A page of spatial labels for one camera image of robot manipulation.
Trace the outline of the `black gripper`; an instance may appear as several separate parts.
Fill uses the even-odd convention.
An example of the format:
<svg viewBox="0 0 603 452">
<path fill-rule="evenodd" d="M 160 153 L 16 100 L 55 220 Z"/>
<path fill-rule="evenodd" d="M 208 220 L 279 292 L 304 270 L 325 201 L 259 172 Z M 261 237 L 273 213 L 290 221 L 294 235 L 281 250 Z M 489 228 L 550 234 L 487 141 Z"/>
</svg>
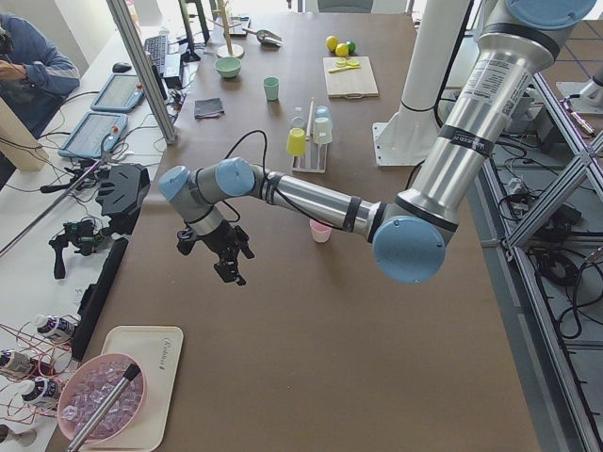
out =
<svg viewBox="0 0 603 452">
<path fill-rule="evenodd" d="M 224 283 L 245 285 L 246 280 L 239 273 L 237 258 L 224 257 L 226 254 L 236 255 L 241 251 L 247 259 L 252 259 L 254 253 L 249 246 L 249 236 L 238 225 L 233 226 L 228 221 L 222 221 L 211 233 L 203 235 L 201 240 L 215 254 L 221 256 L 214 264 L 214 269 Z"/>
</svg>

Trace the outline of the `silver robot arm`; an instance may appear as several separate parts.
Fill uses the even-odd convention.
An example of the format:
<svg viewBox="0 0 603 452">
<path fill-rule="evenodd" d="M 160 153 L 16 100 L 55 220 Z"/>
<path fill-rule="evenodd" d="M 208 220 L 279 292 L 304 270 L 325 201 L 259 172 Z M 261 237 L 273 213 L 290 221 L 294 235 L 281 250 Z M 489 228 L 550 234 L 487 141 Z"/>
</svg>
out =
<svg viewBox="0 0 603 452">
<path fill-rule="evenodd" d="M 203 242 L 226 282 L 240 283 L 237 257 L 248 236 L 230 224 L 218 203 L 250 196 L 298 211 L 332 228 L 362 235 L 382 273 L 421 283 L 441 267 L 456 232 L 458 206 L 515 111 L 533 76 L 551 66 L 590 1 L 499 1 L 478 39 L 479 57 L 408 189 L 390 203 L 367 202 L 269 171 L 240 157 L 190 170 L 166 171 L 158 187 L 185 222 L 179 250 Z"/>
</svg>

